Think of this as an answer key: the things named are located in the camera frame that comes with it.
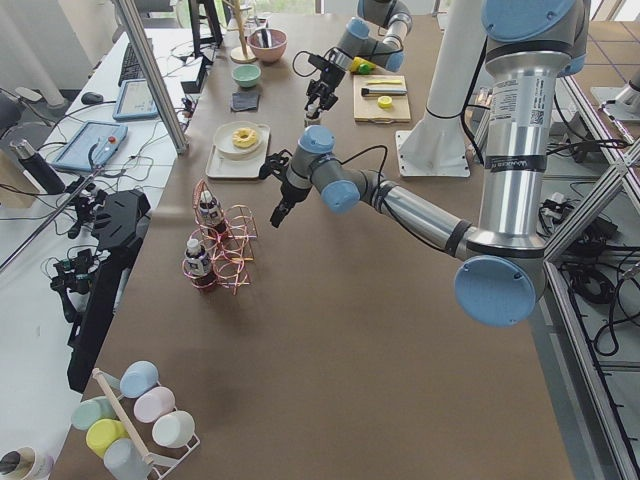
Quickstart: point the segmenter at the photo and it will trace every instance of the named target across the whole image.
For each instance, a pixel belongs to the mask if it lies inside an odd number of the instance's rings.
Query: yellow ring
[[[378,97],[378,106],[380,108],[391,108],[393,106],[393,99],[388,95]]]

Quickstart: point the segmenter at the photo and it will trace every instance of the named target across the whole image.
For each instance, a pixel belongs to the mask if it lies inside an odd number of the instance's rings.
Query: yellow mug
[[[111,444],[120,438],[129,438],[122,422],[105,418],[91,425],[85,440],[87,447],[103,458]]]

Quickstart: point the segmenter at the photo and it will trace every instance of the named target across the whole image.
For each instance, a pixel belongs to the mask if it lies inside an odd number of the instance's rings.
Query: green bowl
[[[255,87],[260,80],[260,67],[257,65],[240,65],[233,69],[231,76],[243,88]]]

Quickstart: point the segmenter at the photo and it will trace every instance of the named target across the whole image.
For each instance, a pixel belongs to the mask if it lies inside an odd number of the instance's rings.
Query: label on robot arm
[[[548,128],[553,88],[554,82],[544,77],[521,77],[496,83],[490,123]]]

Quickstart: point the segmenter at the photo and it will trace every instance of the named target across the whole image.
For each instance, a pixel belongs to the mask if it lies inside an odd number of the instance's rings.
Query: wooden table
[[[308,79],[293,74],[292,59],[334,45],[347,20],[271,18],[289,45],[279,62],[262,65],[257,113],[229,111],[236,87],[230,47],[222,50],[188,132],[189,153],[175,163],[98,366],[119,375],[135,360],[153,361],[193,414],[202,445],[175,478],[573,478],[529,326],[493,329],[466,317],[452,287],[459,262],[370,207],[337,216],[314,191],[276,230],[268,219],[280,199],[277,181],[216,182],[224,206],[246,204],[255,214],[253,284],[237,296],[201,294],[181,273],[194,229],[192,189],[216,128],[267,122],[270,151],[293,149]],[[423,115],[440,40],[432,17],[415,19],[403,67],[413,123]],[[337,93],[323,123],[339,156],[393,146],[397,126],[353,121],[348,78]],[[404,180],[390,157],[389,178],[476,220],[481,168],[473,166],[470,179]],[[371,154],[354,168],[378,164]],[[91,384],[87,396],[96,392]],[[72,431],[53,479],[86,478],[110,476],[83,432]]]

